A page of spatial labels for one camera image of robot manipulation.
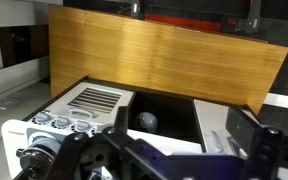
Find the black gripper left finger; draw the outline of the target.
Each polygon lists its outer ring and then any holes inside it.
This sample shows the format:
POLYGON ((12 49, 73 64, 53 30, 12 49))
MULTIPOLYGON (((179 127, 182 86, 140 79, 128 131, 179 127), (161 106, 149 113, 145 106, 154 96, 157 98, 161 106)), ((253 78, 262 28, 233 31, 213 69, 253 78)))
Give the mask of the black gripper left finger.
POLYGON ((126 133, 128 129, 128 115, 128 107, 120 106, 116 114, 114 128, 126 133))

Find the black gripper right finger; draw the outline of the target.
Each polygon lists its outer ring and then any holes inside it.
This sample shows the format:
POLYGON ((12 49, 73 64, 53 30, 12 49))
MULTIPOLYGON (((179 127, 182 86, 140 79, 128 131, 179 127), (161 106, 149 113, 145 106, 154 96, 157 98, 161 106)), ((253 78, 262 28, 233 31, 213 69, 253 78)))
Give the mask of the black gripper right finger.
POLYGON ((235 107, 228 109, 226 130, 246 153, 249 153, 253 135, 259 127, 260 125, 242 110, 235 107))

